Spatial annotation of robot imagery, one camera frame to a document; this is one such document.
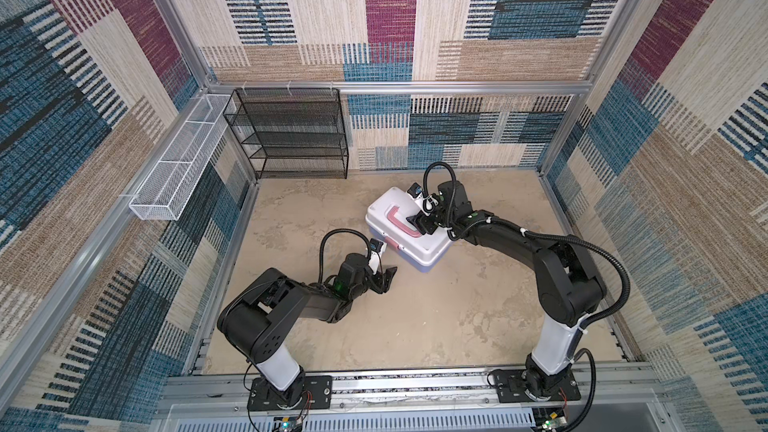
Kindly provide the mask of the white and blue toolbox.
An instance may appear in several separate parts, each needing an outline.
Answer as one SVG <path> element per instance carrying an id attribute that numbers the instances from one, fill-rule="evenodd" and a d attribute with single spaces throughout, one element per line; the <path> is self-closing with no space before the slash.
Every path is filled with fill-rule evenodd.
<path id="1" fill-rule="evenodd" d="M 376 199 L 365 216 L 373 236 L 385 242 L 420 272 L 429 272 L 452 242 L 447 230 L 438 227 L 432 234 L 420 232 L 408 221 L 421 212 L 420 201 L 406 191 L 392 187 Z"/>

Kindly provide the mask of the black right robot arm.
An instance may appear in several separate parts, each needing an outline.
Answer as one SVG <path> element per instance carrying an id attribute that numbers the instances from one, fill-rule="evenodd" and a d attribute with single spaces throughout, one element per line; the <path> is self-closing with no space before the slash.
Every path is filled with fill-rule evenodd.
<path id="1" fill-rule="evenodd" d="M 611 253 L 575 235 L 534 232 L 474 208 L 445 162 L 427 166 L 422 182 L 412 184 L 407 194 L 419 207 L 407 221 L 420 234 L 442 230 L 452 242 L 493 249 L 534 272 L 545 321 L 526 358 L 523 380 L 532 400 L 549 399 L 568 377 L 587 328 L 627 303 L 631 283 L 626 268 Z"/>

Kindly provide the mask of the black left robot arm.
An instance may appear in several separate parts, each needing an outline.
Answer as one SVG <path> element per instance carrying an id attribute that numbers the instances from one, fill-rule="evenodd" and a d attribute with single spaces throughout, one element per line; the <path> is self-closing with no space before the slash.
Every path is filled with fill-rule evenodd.
<path id="1" fill-rule="evenodd" d="M 339 271 L 324 276 L 324 252 L 329 239 L 339 234 L 363 240 L 365 252 L 350 253 Z M 255 366 L 267 386 L 254 387 L 293 406 L 309 396 L 305 371 L 284 345 L 300 318 L 337 323 L 352 309 L 353 302 L 372 291 L 385 294 L 396 275 L 395 266 L 384 269 L 381 255 L 387 244 L 349 228 L 337 228 L 321 240 L 318 280 L 306 284 L 269 268 L 241 292 L 217 319 L 225 339 Z"/>

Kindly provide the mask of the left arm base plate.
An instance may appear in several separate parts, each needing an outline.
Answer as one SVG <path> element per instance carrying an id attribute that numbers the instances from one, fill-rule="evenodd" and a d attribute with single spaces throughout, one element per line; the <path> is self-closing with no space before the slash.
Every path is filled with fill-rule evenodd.
<path id="1" fill-rule="evenodd" d="M 247 402 L 249 412 L 299 411 L 304 408 L 326 410 L 331 407 L 333 377 L 302 375 L 285 390 L 279 391 L 267 379 L 254 379 Z"/>

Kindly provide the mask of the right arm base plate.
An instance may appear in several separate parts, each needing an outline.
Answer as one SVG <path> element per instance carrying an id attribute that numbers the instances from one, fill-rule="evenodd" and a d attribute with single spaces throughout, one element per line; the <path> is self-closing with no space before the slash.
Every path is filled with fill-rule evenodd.
<path id="1" fill-rule="evenodd" d="M 534 369 L 494 369 L 487 376 L 498 401 L 503 404 L 578 401 L 581 391 L 569 368 L 552 376 Z"/>

